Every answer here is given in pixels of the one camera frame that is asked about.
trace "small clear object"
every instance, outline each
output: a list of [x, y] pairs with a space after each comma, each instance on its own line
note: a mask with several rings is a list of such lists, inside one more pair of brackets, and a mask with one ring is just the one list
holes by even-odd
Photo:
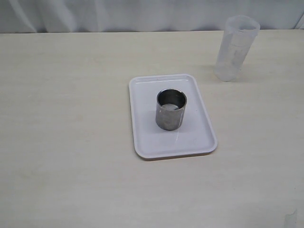
[[260, 24], [247, 16], [228, 18], [215, 65], [215, 75], [224, 82], [238, 76], [245, 57], [260, 30]]

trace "stainless steel cylinder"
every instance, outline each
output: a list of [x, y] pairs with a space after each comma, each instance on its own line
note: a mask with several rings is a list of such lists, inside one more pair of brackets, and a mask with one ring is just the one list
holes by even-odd
[[177, 89], [164, 89], [157, 95], [156, 123], [167, 131], [178, 129], [185, 113], [186, 95]]

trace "clear plastic cup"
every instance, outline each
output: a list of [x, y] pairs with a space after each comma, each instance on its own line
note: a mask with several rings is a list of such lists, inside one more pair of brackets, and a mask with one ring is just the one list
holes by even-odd
[[250, 17], [228, 18], [219, 49], [215, 75], [224, 82], [235, 79], [245, 57], [260, 30], [260, 24]]

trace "tabletop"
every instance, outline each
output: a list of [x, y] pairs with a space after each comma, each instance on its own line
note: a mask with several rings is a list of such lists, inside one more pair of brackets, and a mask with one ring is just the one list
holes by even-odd
[[[222, 31], [0, 35], [2, 228], [304, 227], [304, 31], [262, 30], [237, 80]], [[193, 75], [218, 138], [144, 161], [128, 83]]]

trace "white backdrop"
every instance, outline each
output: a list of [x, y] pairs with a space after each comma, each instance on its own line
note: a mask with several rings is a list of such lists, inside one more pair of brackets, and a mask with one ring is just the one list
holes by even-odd
[[0, 32], [222, 30], [238, 14], [299, 29], [303, 12], [304, 0], [0, 0]]

